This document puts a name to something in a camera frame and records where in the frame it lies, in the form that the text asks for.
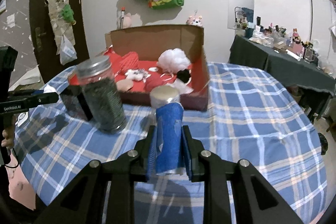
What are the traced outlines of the person left hand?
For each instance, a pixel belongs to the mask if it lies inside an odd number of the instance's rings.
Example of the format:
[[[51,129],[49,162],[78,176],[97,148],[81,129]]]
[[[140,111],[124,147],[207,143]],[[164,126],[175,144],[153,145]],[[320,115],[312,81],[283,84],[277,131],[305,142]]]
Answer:
[[[13,127],[8,127],[2,132],[3,140],[1,141],[1,146],[5,147],[7,150],[11,150],[14,147],[15,131]]]

